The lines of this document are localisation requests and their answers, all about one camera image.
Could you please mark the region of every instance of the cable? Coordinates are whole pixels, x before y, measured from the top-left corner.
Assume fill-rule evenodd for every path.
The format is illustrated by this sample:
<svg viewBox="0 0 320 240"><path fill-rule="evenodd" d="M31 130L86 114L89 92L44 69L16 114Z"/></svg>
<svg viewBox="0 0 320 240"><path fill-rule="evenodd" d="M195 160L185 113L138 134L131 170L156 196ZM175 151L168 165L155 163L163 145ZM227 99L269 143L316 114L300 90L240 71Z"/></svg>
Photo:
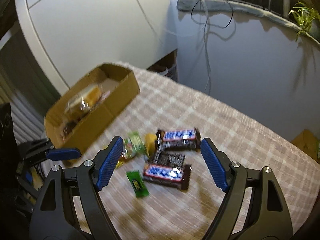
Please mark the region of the cable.
<svg viewBox="0 0 320 240"><path fill-rule="evenodd" d="M193 22L195 22L197 24L203 24L203 23L197 22L195 19L192 18L193 11L194 11L194 9L195 9L195 7L196 7L196 5L198 4L199 1L197 1L196 4L194 5L194 7L192 8L190 17L193 20ZM205 29L206 29L207 25L214 26L214 27L217 27L217 28L220 28L220 29L225 29L230 25L230 23L231 23L231 21L233 19L234 11L233 11L233 8L230 5L230 3L227 0L226 0L226 2L228 3L228 5L230 6L230 8L232 10L230 21L228 22L228 24L226 26L222 27L222 26L219 26L219 25L210 24L210 23L208 23L208 18L206 19L206 21L204 23L205 24L205 27L204 27L204 53L205 53L205 60L206 60L206 64L207 64L207 70L208 70L208 80L207 80L207 83L206 83L205 88L204 88L204 93L206 92L208 84L209 84L209 81L211 80L211 66L210 66L208 47L207 47L208 46L208 37L206 38L206 36L205 36Z"/></svg>
<svg viewBox="0 0 320 240"><path fill-rule="evenodd" d="M147 23L149 24L150 28L156 33L156 31L155 31L154 28L153 28L154 23L148 18L148 16L147 16L147 14L145 13L145 11L144 11L144 9L143 9L140 1L139 1L139 0L136 0L136 1L137 1L138 5L139 5L139 7L140 7L140 10L141 10L142 13L143 13L143 16L144 16L145 20L146 20ZM200 1L200 3L201 3L201 4L203 5L203 7L204 7L204 12L205 12L205 16L206 16L205 23L197 22L196 20L194 20L194 19L192 18L192 13L193 13L193 11L194 11L194 9L195 9L195 7L196 7L196 5L198 4L199 1ZM177 33L174 33L174 32L172 32L172 31L169 31L169 30L165 29L165 28L162 28L162 29L163 29L164 31L166 31L167 33L173 34L173 35L175 35L175 36L177 36L177 37L182 37L182 38L187 38L187 37L195 36L195 35L197 35L198 33L200 33L202 30L204 30L204 32L203 32L203 36L204 36L204 37L203 37L203 38L204 38L204 50L205 50L205 59L206 59L207 70L208 70L208 80L207 80L207 83L206 83L205 88L204 88L204 93L206 92L207 87L208 87L208 84L209 84L209 81L210 81L210 79L211 79L211 66L210 66L209 54L208 54L208 48L207 48L208 35L206 36L206 27L207 27L207 24L208 24L209 26L214 26L214 27L217 27L217 28L220 28L220 29L225 29L225 28L227 28L227 27L230 25L230 23L231 23L231 21L232 21L232 18L233 18L233 12L234 12L234 11L233 11L233 8L232 8L232 6L230 5L230 3L229 3L228 1L227 1L227 3L228 3L228 5L230 6L230 8L231 8L231 10L232 10L232 14L231 14L231 18L230 18L229 23L228 23L225 27L221 27L221 26L219 26L219 25L210 24L210 23L208 24L209 12L208 12L208 8L207 8L207 4L205 3L204 0L198 0L198 1L196 2L196 4L194 5L194 7L193 7L193 9L192 9L192 11L191 11L191 16L190 16L191 19L192 19L195 23L200 24L200 25L203 25L202 28L201 28L197 33L194 33L194 34L192 34L192 35L187 35L187 36L181 36L181 35L178 35Z"/></svg>
<svg viewBox="0 0 320 240"><path fill-rule="evenodd" d="M38 173L39 177L42 179L42 182L45 181L45 174L43 171L43 168L41 166L41 163L37 163L35 166L36 172Z"/></svg>
<svg viewBox="0 0 320 240"><path fill-rule="evenodd" d="M150 28L155 32L155 30L154 30L154 28L153 28L153 25L155 25L155 24L148 18L148 16L147 16L147 14L145 13L145 11L144 11L144 9L143 9L140 1L139 1L139 0L136 0L136 1L137 1L138 5L139 5L139 7L140 7L140 10L142 11L142 14L143 14L144 18L146 19L148 25L149 25ZM208 14L207 5L206 5L206 3L205 3L204 0L201 1L201 3L202 3L203 6L204 6L205 15L206 15L206 18L207 18L207 20L208 20L209 14ZM169 34L172 34L172 35L175 35L175 36L177 36L177 37L187 38L187 37L192 37L192 36L197 35L198 33L200 33L200 32L204 29L204 27L205 27L205 24L203 24L202 28L201 28L198 32L196 32L196 33L194 33L194 34L192 34L192 35L187 35L187 36L178 35L177 33L174 33L174 32L172 32L172 31L169 31L169 30L167 30L167 29L165 29L165 28L162 28L162 29L163 29L165 32L167 32L167 33L169 33Z"/></svg>
<svg viewBox="0 0 320 240"><path fill-rule="evenodd" d="M227 28L227 27L230 25L230 23L231 23L231 21L232 21L232 19L233 19L233 13L234 13L234 11L233 11L233 8L232 8L232 6L230 5L229 1L228 1L228 0L225 0L225 1L228 3L228 5L230 6L230 9L231 9L231 11L232 11L229 23L228 23L226 26L224 26L224 27L221 27L221 26L215 25L215 24L210 24L210 23L208 24L208 23L207 23L208 25L213 26L213 27L217 27L217 28L220 28L220 29L225 29L225 28ZM193 17L192 17L193 11L194 11L196 5L198 4L198 2L199 2L199 1L197 1L196 4L194 5L194 7L192 8L192 10L191 10L191 16L190 16L190 17L191 17L191 19L193 20L194 23L199 24L199 25L202 25L202 24L204 24L204 23L197 22L197 21L196 21L195 19L193 19Z"/></svg>

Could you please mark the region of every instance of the metal screw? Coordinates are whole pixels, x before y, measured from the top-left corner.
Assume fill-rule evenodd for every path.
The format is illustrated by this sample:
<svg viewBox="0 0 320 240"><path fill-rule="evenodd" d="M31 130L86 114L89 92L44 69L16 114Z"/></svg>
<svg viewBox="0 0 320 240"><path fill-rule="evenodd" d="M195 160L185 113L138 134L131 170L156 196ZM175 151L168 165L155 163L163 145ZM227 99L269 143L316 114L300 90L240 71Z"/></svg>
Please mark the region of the metal screw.
<svg viewBox="0 0 320 240"><path fill-rule="evenodd" d="M93 164L93 161L92 161L92 160L86 160L86 161L84 162L84 166L86 166L86 167L90 167L92 164Z"/></svg>
<svg viewBox="0 0 320 240"><path fill-rule="evenodd" d="M52 170L53 171L58 171L60 169L60 166L59 165L54 165L53 167L52 167Z"/></svg>
<svg viewBox="0 0 320 240"><path fill-rule="evenodd" d="M271 172L271 168L266 166L263 168L263 170L266 172L266 173L270 173Z"/></svg>
<svg viewBox="0 0 320 240"><path fill-rule="evenodd" d="M232 165L233 167L235 167L235 168L240 167L240 163L239 163L239 162L236 162L236 161L231 162L231 165Z"/></svg>

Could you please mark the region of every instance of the cardboard box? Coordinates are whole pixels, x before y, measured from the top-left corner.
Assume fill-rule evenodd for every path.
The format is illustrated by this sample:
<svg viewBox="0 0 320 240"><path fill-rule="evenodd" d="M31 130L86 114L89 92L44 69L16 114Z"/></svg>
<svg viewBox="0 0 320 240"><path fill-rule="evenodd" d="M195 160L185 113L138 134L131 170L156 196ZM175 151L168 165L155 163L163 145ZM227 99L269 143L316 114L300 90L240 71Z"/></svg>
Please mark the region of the cardboard box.
<svg viewBox="0 0 320 240"><path fill-rule="evenodd" d="M303 130L291 143L305 154L309 155L316 162L320 163L320 158L318 156L319 141L311 131L306 129Z"/></svg>
<svg viewBox="0 0 320 240"><path fill-rule="evenodd" d="M61 124L64 110L70 98L92 83L101 83L109 96L89 112L63 141ZM77 147L81 153L100 136L106 127L140 93L132 70L120 65L102 64L80 79L47 112L44 127L48 138L56 148Z"/></svg>

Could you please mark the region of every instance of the table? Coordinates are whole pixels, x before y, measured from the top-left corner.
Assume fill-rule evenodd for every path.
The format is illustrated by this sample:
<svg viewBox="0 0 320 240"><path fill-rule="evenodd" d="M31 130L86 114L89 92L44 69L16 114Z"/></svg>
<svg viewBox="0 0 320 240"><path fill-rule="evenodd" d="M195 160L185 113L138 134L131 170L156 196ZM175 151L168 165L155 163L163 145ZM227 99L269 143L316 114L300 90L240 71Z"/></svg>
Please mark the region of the table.
<svg viewBox="0 0 320 240"><path fill-rule="evenodd" d="M209 137L230 160L244 167L273 170L292 218L294 232L305 222L320 186L320 165L270 129L224 103L169 78L132 68L141 93L110 124L96 142L73 163L44 162L47 174L54 164L74 167L92 159L115 135L122 138L137 130L141 137L158 128L197 127L202 138ZM188 192L146 183L150 196L137 199L127 171L142 171L143 157L115 170L108 186L99 193L104 207L123 240L201 239L209 228L224 193L217 188L200 153L186 152L192 165ZM242 229L250 201L246 190L234 232ZM79 197L74 197L82 230L90 232Z"/></svg>

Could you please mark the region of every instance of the blue gripper pad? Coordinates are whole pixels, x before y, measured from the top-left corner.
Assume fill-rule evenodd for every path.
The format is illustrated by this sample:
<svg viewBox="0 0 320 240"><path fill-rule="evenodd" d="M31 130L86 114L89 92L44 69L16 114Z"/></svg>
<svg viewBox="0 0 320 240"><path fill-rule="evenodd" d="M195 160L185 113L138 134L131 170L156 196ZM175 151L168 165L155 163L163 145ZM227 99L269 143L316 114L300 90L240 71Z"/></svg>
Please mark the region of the blue gripper pad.
<svg viewBox="0 0 320 240"><path fill-rule="evenodd" d="M201 141L201 154L204 158L205 163L211 173L211 176L217 187L221 188L223 192L226 192L229 189L227 183L226 171L221 165L219 159L213 152L209 143L206 139Z"/></svg>
<svg viewBox="0 0 320 240"><path fill-rule="evenodd" d="M46 157L52 161L72 160L79 159L81 152L78 148L51 149L48 150Z"/></svg>
<svg viewBox="0 0 320 240"><path fill-rule="evenodd" d="M121 137L118 137L115 142L113 140L108 145L107 149L102 151L110 151L105 158L104 162L101 164L99 168L99 177L96 183L96 187L98 191L102 190L103 187L108 185L112 173L116 168L118 160L123 151L123 141Z"/></svg>

